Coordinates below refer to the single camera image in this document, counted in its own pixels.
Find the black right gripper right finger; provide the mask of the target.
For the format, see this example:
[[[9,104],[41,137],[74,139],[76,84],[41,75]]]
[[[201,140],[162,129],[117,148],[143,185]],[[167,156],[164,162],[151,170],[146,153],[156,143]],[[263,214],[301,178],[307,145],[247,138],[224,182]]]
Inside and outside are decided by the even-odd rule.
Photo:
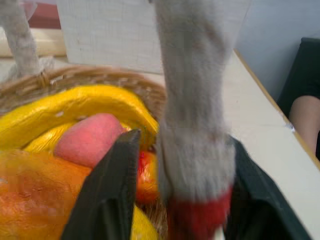
[[[232,139],[236,176],[230,214],[224,228],[227,240],[309,240],[311,237],[276,183]]]

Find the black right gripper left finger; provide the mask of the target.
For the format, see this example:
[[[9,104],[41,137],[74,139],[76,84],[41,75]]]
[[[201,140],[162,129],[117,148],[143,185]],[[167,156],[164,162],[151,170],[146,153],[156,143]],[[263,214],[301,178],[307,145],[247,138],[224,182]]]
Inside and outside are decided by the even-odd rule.
[[[63,240],[128,240],[136,199],[141,132],[121,134],[86,177]]]

